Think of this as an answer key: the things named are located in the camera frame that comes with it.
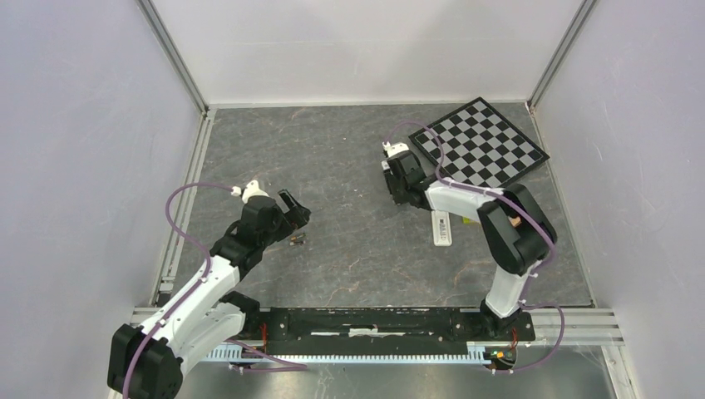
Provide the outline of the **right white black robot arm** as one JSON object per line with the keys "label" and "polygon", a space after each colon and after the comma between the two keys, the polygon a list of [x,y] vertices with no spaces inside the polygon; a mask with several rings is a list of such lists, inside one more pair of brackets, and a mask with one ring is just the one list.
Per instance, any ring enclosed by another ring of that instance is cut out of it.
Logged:
{"label": "right white black robot arm", "polygon": [[492,189],[427,175],[402,143],[385,144],[384,154],[383,175],[396,204],[459,215],[481,226],[497,268],[481,302],[480,326],[487,337],[503,338],[520,315],[530,274],[555,254],[551,222],[521,184]]}

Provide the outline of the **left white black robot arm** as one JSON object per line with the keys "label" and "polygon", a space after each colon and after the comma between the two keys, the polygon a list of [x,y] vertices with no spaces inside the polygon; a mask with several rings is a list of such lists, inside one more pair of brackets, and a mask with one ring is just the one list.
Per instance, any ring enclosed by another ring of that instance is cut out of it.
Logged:
{"label": "left white black robot arm", "polygon": [[242,200],[239,219],[210,249],[175,226],[202,252],[203,263],[163,307],[136,327],[120,326],[112,336],[107,386],[124,398],[175,397],[209,352],[235,335],[252,338],[261,328],[258,302],[234,289],[270,245],[308,224],[311,211],[287,190],[273,198],[256,180],[223,189]]}

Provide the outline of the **white remote control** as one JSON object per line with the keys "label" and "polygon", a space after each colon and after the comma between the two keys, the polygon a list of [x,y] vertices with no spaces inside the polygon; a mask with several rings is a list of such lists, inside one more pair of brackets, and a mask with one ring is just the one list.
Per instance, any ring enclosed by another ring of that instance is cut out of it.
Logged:
{"label": "white remote control", "polygon": [[431,212],[431,226],[435,246],[449,247],[452,245],[450,215],[447,212],[433,210]]}

